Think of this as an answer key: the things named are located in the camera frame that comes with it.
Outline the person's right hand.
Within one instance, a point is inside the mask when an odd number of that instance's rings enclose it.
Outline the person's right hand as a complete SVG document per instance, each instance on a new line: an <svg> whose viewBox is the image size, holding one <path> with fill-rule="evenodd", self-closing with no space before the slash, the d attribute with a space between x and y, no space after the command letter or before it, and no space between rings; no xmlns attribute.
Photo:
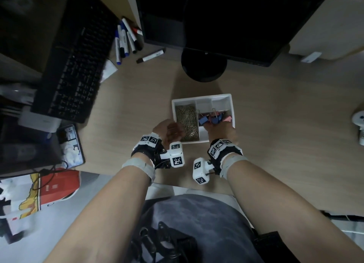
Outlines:
<svg viewBox="0 0 364 263"><path fill-rule="evenodd" d="M209 143L215 139L228 139L232 143L238 145L238 135L231 122L220 122L217 124L217 132L208 133Z"/></svg>

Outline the person's left forearm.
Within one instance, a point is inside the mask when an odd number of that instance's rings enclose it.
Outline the person's left forearm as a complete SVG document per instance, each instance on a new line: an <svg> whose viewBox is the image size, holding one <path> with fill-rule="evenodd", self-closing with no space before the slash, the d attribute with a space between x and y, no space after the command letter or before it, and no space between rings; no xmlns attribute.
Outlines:
<svg viewBox="0 0 364 263"><path fill-rule="evenodd" d="M116 263L139 220L149 176L123 167L85 206L43 263Z"/></svg>

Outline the large blue binder clip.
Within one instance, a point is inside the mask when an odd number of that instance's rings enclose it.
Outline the large blue binder clip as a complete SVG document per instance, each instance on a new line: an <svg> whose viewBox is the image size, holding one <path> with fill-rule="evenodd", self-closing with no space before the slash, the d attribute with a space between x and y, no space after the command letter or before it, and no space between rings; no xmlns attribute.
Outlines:
<svg viewBox="0 0 364 263"><path fill-rule="evenodd" d="M219 124L222 122L224 117L224 111L217 111L215 108L212 108L212 112L209 115L209 122L212 124Z"/></svg>

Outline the grey right wrist band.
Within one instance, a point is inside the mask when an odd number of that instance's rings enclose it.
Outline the grey right wrist band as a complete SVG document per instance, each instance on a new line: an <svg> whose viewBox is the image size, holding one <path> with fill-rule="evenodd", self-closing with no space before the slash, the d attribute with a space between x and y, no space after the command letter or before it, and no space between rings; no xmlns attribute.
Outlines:
<svg viewBox="0 0 364 263"><path fill-rule="evenodd" d="M220 177L227 180L227 172L230 167L239 161L247 161L248 159L244 155L240 155L237 153L229 153L221 159L221 171Z"/></svg>

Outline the grey wrist band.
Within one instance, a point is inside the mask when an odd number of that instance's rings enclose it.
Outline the grey wrist band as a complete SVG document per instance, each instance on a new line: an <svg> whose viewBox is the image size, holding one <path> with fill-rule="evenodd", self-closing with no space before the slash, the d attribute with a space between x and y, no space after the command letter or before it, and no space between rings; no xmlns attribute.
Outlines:
<svg viewBox="0 0 364 263"><path fill-rule="evenodd" d="M227 172L230 167L239 161L247 161L248 159L244 155L240 155L237 153L229 153L221 159L221 171L220 177L227 180Z"/></svg>
<svg viewBox="0 0 364 263"><path fill-rule="evenodd" d="M134 166L134 167L142 170L146 175L148 175L148 177L150 178L149 186L154 182L155 168L153 166L145 163L142 159L130 158L122 165L122 169L127 166Z"/></svg>

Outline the grey left wrist band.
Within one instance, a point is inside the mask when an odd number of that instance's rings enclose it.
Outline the grey left wrist band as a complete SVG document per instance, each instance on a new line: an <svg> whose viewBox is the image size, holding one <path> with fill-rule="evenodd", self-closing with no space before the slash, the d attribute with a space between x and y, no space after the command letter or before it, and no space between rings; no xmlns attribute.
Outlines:
<svg viewBox="0 0 364 263"><path fill-rule="evenodd" d="M148 177L150 178L149 186L154 182L155 168L153 166L145 163L142 159L130 158L122 165L122 169L127 166L134 166L134 167L142 170L146 175L148 175Z"/></svg>

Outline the grey shirt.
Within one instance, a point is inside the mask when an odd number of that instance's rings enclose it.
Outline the grey shirt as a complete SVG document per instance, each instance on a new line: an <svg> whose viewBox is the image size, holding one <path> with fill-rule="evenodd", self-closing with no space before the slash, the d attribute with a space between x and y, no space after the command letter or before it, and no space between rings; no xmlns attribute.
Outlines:
<svg viewBox="0 0 364 263"><path fill-rule="evenodd" d="M159 222L193 237L201 263L264 263L246 217L222 201L195 194L146 200L133 240L142 227L157 229Z"/></svg>

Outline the blue-banded white marker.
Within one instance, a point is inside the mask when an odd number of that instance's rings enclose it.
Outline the blue-banded white marker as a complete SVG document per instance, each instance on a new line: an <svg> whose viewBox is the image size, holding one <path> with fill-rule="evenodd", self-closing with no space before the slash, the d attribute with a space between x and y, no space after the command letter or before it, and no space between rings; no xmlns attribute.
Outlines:
<svg viewBox="0 0 364 263"><path fill-rule="evenodd" d="M129 56L129 45L127 39L127 31L125 25L122 21L118 24L118 34L119 34L119 46L121 51L124 53L124 58Z"/></svg>

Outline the long black-tipped marker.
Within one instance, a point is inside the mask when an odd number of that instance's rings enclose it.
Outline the long black-tipped marker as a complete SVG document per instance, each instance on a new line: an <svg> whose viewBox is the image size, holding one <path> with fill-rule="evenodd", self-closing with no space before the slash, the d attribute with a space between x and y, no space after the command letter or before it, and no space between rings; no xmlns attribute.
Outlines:
<svg viewBox="0 0 364 263"><path fill-rule="evenodd" d="M131 30L131 27L130 27L130 24L128 22L128 20L125 18L125 17L122 17L122 22L124 23L125 25L125 28L131 33L133 34L134 32ZM137 39L136 35L133 34L133 39L134 39L134 44L135 44L135 47L137 49L137 51L141 51L142 50L142 45L139 43L139 40Z"/></svg>

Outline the black tablet with stickers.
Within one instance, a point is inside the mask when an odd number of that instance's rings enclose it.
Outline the black tablet with stickers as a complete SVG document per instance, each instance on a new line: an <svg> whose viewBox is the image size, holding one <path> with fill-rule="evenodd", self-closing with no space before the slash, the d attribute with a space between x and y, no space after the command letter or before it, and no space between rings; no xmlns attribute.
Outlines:
<svg viewBox="0 0 364 263"><path fill-rule="evenodd" d="M62 168L71 169L86 162L78 130L74 124L59 128L57 138L62 151Z"/></svg>

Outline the black computer monitor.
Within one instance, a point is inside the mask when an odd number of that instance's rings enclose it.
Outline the black computer monitor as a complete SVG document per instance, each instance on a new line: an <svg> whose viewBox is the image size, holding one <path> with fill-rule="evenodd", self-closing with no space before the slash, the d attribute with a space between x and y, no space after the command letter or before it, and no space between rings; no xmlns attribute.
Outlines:
<svg viewBox="0 0 364 263"><path fill-rule="evenodd" d="M269 67L325 0L136 0L144 41Z"/></svg>

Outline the white tag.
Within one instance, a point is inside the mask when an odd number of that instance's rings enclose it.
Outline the white tag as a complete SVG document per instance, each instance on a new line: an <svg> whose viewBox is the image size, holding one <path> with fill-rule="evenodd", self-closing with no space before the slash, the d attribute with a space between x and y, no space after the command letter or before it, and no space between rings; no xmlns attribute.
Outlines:
<svg viewBox="0 0 364 263"><path fill-rule="evenodd" d="M312 52L311 54L303 57L301 59L301 62L302 63L312 63L315 60L317 60L321 55L322 55L322 52L318 52L318 51Z"/></svg>

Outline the red and white bag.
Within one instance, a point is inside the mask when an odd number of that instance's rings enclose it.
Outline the red and white bag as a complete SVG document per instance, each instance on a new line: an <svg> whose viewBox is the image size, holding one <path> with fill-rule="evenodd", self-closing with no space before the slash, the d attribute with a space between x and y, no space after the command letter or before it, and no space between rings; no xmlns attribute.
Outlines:
<svg viewBox="0 0 364 263"><path fill-rule="evenodd" d="M72 197L81 186L81 174L68 170L0 180L0 219L24 219L54 203Z"/></svg>

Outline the white box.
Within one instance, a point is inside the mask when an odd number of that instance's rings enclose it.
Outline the white box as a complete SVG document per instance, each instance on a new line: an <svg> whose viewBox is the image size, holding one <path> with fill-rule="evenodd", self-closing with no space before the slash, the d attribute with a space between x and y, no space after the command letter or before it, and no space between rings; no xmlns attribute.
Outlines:
<svg viewBox="0 0 364 263"><path fill-rule="evenodd" d="M18 125L47 133L55 133L62 120L30 111L30 106L24 106L18 118Z"/></svg>

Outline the white plastic device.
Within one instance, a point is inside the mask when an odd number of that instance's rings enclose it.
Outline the white plastic device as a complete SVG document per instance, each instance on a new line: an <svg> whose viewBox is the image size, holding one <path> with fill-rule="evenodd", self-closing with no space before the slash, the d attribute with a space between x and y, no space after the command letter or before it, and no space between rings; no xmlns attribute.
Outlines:
<svg viewBox="0 0 364 263"><path fill-rule="evenodd" d="M358 142L364 146L364 110L353 113L351 120L358 127Z"/></svg>

